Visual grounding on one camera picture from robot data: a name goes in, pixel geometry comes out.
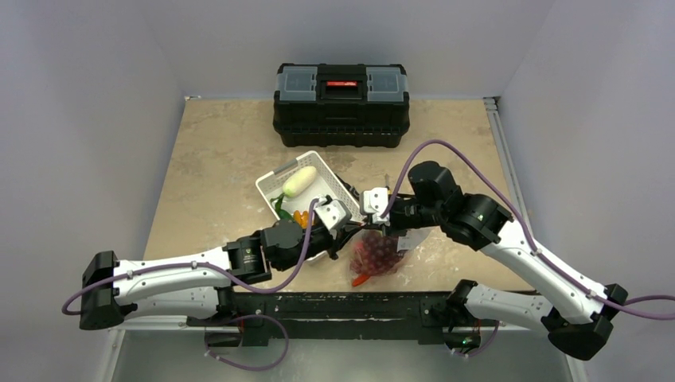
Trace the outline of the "red grape bunch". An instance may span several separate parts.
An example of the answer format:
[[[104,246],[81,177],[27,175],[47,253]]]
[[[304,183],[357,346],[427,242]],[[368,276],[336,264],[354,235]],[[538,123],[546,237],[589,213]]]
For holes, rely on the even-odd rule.
[[[371,277],[396,272],[407,255],[406,250],[399,249],[398,243],[399,237],[384,236],[374,230],[363,231],[353,245],[350,270],[355,275]]]

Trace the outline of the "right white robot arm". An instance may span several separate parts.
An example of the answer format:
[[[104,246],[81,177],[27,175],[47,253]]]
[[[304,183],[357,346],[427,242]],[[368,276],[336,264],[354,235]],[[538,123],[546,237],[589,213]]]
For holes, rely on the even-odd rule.
[[[561,352],[590,360],[613,331],[627,291],[617,284],[602,285],[572,270],[540,244],[530,246],[523,226],[484,194],[464,193],[449,169],[437,162],[421,162],[408,171],[413,189],[399,197],[388,188],[361,196],[361,211],[369,222],[388,232],[438,227],[457,244],[507,266],[536,291],[527,295],[495,290],[461,280],[436,312],[452,325],[495,320],[545,333]]]

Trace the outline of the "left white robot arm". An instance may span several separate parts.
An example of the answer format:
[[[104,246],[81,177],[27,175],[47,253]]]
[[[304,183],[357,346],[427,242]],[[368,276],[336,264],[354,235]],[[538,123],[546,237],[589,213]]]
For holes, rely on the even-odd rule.
[[[280,220],[223,247],[164,260],[121,260],[113,251],[101,251],[88,264],[76,294],[79,327],[109,329],[132,318],[170,315],[228,325],[237,315],[236,302],[226,297],[228,288],[274,294],[289,281],[271,288],[258,283],[270,280],[272,271],[297,274],[305,261],[323,252],[336,256],[356,227],[348,222],[330,228],[317,219],[302,228]]]

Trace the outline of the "clear zip top bag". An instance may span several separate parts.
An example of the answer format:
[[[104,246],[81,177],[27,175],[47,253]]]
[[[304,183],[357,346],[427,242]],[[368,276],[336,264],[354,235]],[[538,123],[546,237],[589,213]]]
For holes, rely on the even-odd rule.
[[[430,232],[429,228],[421,228],[391,236],[376,230],[357,233],[349,261],[351,287],[359,287],[370,279],[396,273]]]

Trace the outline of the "orange plastic carrot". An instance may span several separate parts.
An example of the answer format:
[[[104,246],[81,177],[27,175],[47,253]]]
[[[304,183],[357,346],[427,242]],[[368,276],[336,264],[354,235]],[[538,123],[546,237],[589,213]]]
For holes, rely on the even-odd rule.
[[[370,275],[359,274],[351,282],[352,287],[358,287],[366,283],[371,278]]]

